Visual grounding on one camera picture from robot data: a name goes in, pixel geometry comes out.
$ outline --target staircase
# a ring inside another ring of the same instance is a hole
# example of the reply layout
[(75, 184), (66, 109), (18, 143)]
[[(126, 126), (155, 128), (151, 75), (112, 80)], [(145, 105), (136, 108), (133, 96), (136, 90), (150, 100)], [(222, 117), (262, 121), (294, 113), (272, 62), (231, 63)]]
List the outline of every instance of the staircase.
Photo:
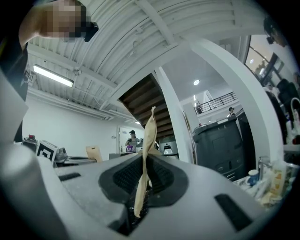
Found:
[(135, 119), (140, 122), (143, 128), (145, 128), (151, 116), (152, 107), (156, 106), (154, 110), (157, 123), (156, 141), (158, 142), (164, 137), (174, 136), (164, 95), (152, 74), (149, 74), (129, 89), (119, 100), (131, 112)]

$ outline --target wooden staircase underside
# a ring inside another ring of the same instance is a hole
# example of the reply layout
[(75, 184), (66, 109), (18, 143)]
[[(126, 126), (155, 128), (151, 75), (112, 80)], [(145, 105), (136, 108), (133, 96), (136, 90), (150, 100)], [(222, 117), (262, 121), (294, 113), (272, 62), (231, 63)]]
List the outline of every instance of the wooden staircase underside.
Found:
[(154, 114), (157, 123), (157, 142), (174, 136), (173, 127), (161, 88), (152, 74), (143, 78), (135, 86), (124, 93), (119, 100), (131, 112), (143, 128), (151, 116), (151, 109), (156, 107)]

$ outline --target metal railing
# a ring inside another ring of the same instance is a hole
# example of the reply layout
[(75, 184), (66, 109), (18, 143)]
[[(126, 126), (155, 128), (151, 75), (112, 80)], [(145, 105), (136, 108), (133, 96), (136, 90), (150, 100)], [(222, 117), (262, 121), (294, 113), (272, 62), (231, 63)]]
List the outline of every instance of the metal railing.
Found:
[(218, 107), (221, 107), (227, 103), (233, 102), (234, 100), (237, 100), (238, 98), (235, 96), (234, 92), (230, 92), (226, 95), (223, 95), (221, 97), (218, 97), (216, 99), (213, 99), (207, 103), (200, 104), (199, 101), (194, 107), (196, 114), (199, 115), (201, 113), (205, 113), (207, 111), (210, 111), (212, 109), (216, 109)]

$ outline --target crumpled paper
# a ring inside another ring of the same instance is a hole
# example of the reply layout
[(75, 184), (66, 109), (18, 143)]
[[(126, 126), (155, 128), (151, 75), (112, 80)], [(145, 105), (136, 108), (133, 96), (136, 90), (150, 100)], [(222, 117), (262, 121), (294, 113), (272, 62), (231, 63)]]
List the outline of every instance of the crumpled paper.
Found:
[(134, 213), (137, 218), (140, 218), (140, 212), (143, 208), (146, 188), (147, 188), (147, 182), (148, 182), (148, 175), (147, 175), (147, 166), (146, 166), (146, 159), (148, 156), (149, 151), (154, 149), (155, 139), (157, 135), (157, 126), (156, 121), (154, 117), (154, 109), (155, 107), (152, 107), (152, 115), (150, 116), (146, 127), (145, 127), (145, 136), (144, 141), (142, 144), (142, 176), (139, 180), (137, 191), (135, 195), (135, 209)]

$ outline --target cup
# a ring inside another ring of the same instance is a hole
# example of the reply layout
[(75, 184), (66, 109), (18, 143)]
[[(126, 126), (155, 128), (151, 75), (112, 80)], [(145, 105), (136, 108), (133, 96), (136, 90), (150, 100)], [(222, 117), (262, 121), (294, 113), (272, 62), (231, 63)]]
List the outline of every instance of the cup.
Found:
[(255, 185), (257, 182), (258, 182), (258, 170), (256, 169), (253, 169), (253, 170), (250, 170), (248, 172), (248, 180), (247, 180), (247, 183), (249, 183), (251, 186)]

